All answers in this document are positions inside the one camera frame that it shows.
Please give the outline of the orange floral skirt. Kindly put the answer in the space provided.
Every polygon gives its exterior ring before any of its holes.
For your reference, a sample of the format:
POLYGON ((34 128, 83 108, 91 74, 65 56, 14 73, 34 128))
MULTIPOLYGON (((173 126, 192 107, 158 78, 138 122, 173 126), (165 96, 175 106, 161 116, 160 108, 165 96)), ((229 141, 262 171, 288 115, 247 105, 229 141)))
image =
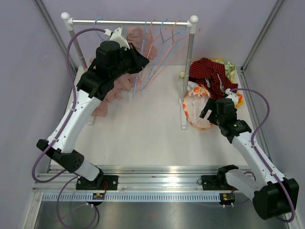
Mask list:
MULTIPOLYGON (((199 117, 209 98, 211 96, 203 86, 193 82, 188 83, 187 94, 182 100, 182 109, 187 121, 196 130, 206 130, 213 125, 208 119, 199 117)), ((220 100, 221 102, 228 101, 236 108, 231 99, 225 97, 220 100)))

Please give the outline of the pink pleated skirt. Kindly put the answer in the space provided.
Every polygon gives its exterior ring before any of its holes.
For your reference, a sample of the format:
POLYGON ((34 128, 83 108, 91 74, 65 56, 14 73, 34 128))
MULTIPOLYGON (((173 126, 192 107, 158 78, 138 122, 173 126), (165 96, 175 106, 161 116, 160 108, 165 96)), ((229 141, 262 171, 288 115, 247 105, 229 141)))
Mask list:
MULTIPOLYGON (((137 51, 143 51, 143 56, 149 60, 153 60, 158 54, 157 48, 153 45, 153 38, 140 27, 128 28, 126 40, 132 43, 137 51)), ((114 82, 114 88, 107 93, 105 99, 95 108, 91 115, 93 117, 105 117, 108 113, 108 104, 115 99, 122 99, 123 91, 129 92, 132 89, 136 89, 135 91, 139 92, 141 83, 140 76, 136 74, 121 76, 114 82)))

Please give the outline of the pink wire hanger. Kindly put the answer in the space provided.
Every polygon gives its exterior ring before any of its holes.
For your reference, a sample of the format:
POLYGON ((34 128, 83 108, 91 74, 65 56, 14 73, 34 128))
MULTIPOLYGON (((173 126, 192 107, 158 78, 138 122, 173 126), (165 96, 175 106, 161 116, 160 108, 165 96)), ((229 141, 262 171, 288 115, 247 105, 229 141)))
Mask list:
MULTIPOLYGON (((195 20, 197 20, 197 19, 198 19, 197 17, 192 16, 192 17, 190 18, 190 20, 188 21, 188 26, 187 26, 187 29, 186 29, 184 35, 179 34, 179 35, 176 35, 176 36, 175 36, 175 40, 178 40, 179 38, 184 37, 184 36, 186 36, 186 38, 188 38, 188 42, 184 45, 184 47, 187 46, 187 45, 189 45, 189 44, 191 45, 191 48, 189 48, 189 49, 190 49, 190 57, 187 57, 187 62, 190 62, 190 60, 191 60, 191 58, 192 58, 193 40, 194 40, 196 34, 197 34, 197 33, 200 33, 200 29, 198 29, 197 26, 195 25, 195 20)), ((162 53, 159 55, 159 60, 162 59, 163 55, 167 52, 167 50, 169 49, 169 47, 171 46, 171 44, 172 44, 172 41, 168 41, 168 42, 164 45, 164 47, 163 47, 163 49, 162 49, 162 53)), ((170 53, 170 55, 167 57, 167 59, 166 59, 166 60, 164 61, 164 63, 161 65, 161 67, 160 67, 159 71, 157 72, 157 74, 158 74, 158 73, 160 74, 160 73, 161 73, 161 72, 171 63, 171 61, 173 61, 173 60, 180 54, 180 52, 183 51, 184 47, 181 48, 181 50, 178 51, 178 53, 177 53, 173 58, 171 58, 170 60, 168 60, 168 57, 171 55, 171 53, 170 53)))
POLYGON ((146 81, 149 81, 150 80, 150 75, 151 75, 151 72, 152 72, 152 69, 153 69, 153 63, 154 61, 156 60, 156 58, 158 57, 158 54, 159 54, 159 51, 161 50, 161 48, 158 50, 155 46, 154 46, 154 42, 161 36, 161 38, 163 38, 163 30, 162 31, 162 26, 163 26, 163 23, 165 21, 168 21, 168 19, 164 19, 162 21, 162 23, 160 24, 160 32, 159 34, 154 38, 153 37, 153 34, 152 34, 152 23, 155 21, 155 19, 153 19, 150 23, 150 26, 149 26, 149 39, 148 39, 148 51, 146 53, 146 58, 150 60, 150 63, 147 67, 147 74, 144 76, 144 74, 141 75, 141 82, 142 82, 142 85, 144 87, 144 84, 146 81))

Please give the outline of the red polka dot skirt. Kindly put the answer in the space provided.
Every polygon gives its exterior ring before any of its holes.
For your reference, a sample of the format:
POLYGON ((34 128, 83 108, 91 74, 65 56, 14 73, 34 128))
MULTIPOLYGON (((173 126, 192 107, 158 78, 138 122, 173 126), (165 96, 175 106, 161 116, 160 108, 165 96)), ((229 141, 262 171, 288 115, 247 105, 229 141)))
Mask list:
POLYGON ((207 58, 201 58, 191 64, 189 81, 203 86, 210 96, 217 100, 225 98, 226 89, 237 89, 225 74, 225 65, 207 58))

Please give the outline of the lemon print skirt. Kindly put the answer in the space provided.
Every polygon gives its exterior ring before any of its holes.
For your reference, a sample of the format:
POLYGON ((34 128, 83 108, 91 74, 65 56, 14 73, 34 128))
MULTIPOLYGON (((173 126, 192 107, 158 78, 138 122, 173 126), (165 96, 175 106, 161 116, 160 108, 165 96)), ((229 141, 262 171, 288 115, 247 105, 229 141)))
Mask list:
POLYGON ((212 80, 221 79, 230 81, 234 78, 236 66, 231 62, 223 62, 222 60, 210 60, 201 58, 191 63, 189 80, 212 80))

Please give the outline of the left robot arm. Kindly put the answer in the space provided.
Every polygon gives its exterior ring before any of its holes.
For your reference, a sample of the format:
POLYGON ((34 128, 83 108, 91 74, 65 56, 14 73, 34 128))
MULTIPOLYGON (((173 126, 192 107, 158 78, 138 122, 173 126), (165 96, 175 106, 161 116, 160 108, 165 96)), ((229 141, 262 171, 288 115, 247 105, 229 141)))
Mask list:
POLYGON ((74 149, 77 138, 89 117, 124 74, 137 74, 149 63, 132 43, 121 47, 105 41, 96 49, 96 57, 77 83, 73 101, 59 125, 47 139, 36 146, 65 170, 86 180, 92 189, 103 185, 103 171, 74 149))

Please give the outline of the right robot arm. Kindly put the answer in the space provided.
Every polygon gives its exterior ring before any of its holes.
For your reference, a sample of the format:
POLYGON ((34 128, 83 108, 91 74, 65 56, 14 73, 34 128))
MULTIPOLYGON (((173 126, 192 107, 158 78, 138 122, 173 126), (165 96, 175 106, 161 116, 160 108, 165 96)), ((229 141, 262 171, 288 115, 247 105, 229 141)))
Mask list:
POLYGON ((237 109, 230 98, 214 100, 209 98, 200 114, 201 118, 219 127, 247 162, 255 178, 250 178, 234 166, 226 167, 226 172, 216 177, 218 187, 230 186, 241 191, 253 204, 261 219, 270 219, 291 213, 286 222, 295 219, 299 184, 293 178, 287 179, 255 143, 254 133, 244 120, 237 118, 237 109))

